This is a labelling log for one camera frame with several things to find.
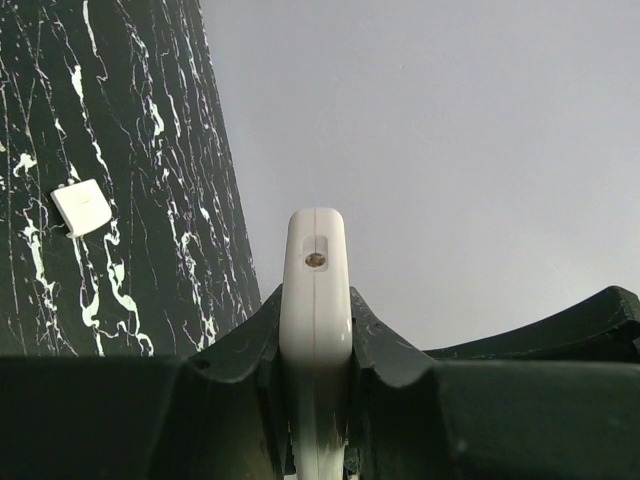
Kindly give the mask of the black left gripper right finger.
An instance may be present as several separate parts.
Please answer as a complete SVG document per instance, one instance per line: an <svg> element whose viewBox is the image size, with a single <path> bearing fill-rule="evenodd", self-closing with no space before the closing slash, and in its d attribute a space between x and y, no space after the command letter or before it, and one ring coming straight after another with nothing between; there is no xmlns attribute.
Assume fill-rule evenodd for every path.
<svg viewBox="0 0 640 480"><path fill-rule="evenodd" d="M361 479L635 479L637 360L437 360L351 295Z"/></svg>

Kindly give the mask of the white remote control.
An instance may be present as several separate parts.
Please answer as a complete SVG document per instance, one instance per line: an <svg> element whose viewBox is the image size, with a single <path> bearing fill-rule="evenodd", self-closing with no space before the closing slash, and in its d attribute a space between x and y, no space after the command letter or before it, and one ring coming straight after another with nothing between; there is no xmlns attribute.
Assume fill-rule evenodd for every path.
<svg viewBox="0 0 640 480"><path fill-rule="evenodd" d="M340 479L353 349L344 220L295 212L287 232L279 350L293 462L300 479Z"/></svg>

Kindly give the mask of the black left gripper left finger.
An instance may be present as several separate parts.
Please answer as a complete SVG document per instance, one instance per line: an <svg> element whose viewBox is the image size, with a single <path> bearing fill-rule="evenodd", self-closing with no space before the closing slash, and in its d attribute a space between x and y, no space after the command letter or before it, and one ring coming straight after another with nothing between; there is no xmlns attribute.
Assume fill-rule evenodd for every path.
<svg viewBox="0 0 640 480"><path fill-rule="evenodd" d="M5 479L281 479L281 295L188 357L1 360Z"/></svg>

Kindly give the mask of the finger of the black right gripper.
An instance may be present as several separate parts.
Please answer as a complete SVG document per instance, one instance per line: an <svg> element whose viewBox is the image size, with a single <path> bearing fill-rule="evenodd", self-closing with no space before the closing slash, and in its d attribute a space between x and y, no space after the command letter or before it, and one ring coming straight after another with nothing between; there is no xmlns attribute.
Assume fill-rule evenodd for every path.
<svg viewBox="0 0 640 480"><path fill-rule="evenodd" d="M437 360L637 360L639 297L609 286L530 325L425 353Z"/></svg>

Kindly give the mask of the white battery cover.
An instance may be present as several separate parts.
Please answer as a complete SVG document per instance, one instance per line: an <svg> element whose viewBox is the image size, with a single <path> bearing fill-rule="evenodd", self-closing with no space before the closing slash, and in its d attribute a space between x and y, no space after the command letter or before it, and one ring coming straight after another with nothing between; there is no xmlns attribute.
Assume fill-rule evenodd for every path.
<svg viewBox="0 0 640 480"><path fill-rule="evenodd" d="M61 186L50 196L69 230L70 239L94 232L112 219L111 207L95 179Z"/></svg>

